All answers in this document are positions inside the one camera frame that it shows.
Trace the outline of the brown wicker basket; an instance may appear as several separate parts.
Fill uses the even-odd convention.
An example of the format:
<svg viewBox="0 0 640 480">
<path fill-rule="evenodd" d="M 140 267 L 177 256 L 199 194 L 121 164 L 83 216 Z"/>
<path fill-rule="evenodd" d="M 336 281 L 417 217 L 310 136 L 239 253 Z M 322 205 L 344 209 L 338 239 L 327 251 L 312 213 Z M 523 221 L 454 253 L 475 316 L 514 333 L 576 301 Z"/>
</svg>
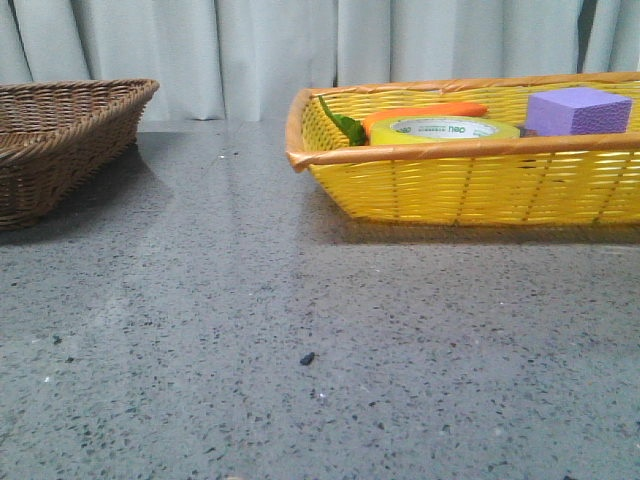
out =
<svg viewBox="0 0 640 480">
<path fill-rule="evenodd" d="M 35 224 L 136 141 L 152 79 L 1 87 L 1 227 Z"/>
</svg>

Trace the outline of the yellow woven basket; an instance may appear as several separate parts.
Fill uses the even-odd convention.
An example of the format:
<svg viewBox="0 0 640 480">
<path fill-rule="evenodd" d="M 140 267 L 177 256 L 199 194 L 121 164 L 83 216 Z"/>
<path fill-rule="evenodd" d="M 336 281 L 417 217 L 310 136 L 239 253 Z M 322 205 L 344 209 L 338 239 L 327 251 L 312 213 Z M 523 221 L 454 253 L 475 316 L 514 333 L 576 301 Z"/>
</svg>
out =
<svg viewBox="0 0 640 480">
<path fill-rule="evenodd" d="M 433 225 L 605 225 L 639 220 L 639 116 L 620 134 L 351 146 L 331 122 L 386 107 L 485 105 L 524 123 L 531 94 L 562 87 L 639 96 L 635 72 L 475 78 L 310 88 L 286 122 L 286 152 L 349 216 Z"/>
</svg>

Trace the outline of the purple foam cube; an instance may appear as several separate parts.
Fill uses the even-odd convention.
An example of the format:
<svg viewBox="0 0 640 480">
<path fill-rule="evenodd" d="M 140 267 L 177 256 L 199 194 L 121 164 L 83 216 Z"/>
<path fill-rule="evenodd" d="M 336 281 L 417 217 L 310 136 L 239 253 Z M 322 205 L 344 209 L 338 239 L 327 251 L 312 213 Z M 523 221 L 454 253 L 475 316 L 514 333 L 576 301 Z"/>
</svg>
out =
<svg viewBox="0 0 640 480">
<path fill-rule="evenodd" d="M 624 133 L 633 101 L 590 87 L 571 87 L 529 96 L 525 127 L 539 136 Z"/>
</svg>

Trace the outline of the white curtain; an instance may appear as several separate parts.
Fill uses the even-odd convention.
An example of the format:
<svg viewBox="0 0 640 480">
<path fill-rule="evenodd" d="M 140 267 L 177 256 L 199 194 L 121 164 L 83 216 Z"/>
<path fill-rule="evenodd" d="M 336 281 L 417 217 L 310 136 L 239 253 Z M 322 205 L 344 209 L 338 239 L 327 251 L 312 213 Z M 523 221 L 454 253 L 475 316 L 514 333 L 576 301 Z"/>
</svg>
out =
<svg viewBox="0 0 640 480">
<path fill-rule="evenodd" d="M 151 121 L 285 115 L 305 87 L 635 71 L 635 1 L 5 1 L 5 83 L 151 78 Z"/>
</svg>

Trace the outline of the brown object in basket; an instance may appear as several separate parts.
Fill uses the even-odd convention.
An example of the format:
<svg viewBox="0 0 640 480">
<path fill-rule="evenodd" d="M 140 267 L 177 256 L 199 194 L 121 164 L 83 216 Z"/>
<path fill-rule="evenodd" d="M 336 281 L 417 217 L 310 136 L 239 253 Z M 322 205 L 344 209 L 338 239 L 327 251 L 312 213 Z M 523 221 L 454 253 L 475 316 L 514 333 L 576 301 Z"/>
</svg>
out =
<svg viewBox="0 0 640 480">
<path fill-rule="evenodd" d="M 518 129 L 519 129 L 521 138 L 530 138 L 530 137 L 538 136 L 538 132 L 536 130 L 527 128 L 524 125 L 519 125 Z"/>
</svg>

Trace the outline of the orange toy carrot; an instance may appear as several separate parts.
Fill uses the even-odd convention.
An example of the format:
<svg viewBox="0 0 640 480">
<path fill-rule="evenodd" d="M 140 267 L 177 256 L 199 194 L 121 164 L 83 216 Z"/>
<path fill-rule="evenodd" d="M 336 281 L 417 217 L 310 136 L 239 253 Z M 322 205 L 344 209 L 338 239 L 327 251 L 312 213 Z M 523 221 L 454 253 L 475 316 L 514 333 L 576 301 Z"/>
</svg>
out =
<svg viewBox="0 0 640 480">
<path fill-rule="evenodd" d="M 334 113 L 327 105 L 322 95 L 318 96 L 319 104 L 324 114 L 347 137 L 350 146 L 368 145 L 371 139 L 371 128 L 377 121 L 399 116 L 470 116 L 481 117 L 488 112 L 488 107 L 476 102 L 449 102 L 432 104 L 422 107 L 401 107 L 379 110 L 366 116 L 362 120 Z"/>
</svg>

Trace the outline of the yellow tape roll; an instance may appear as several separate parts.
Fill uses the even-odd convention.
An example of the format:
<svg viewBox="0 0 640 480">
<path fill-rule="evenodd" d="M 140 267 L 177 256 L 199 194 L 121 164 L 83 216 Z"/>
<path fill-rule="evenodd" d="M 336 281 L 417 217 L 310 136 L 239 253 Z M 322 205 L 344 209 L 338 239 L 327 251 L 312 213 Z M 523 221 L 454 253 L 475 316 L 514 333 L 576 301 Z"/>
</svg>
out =
<svg viewBox="0 0 640 480">
<path fill-rule="evenodd" d="M 374 122 L 370 145 L 416 144 L 476 139 L 515 139 L 510 124 L 469 116 L 399 116 Z"/>
</svg>

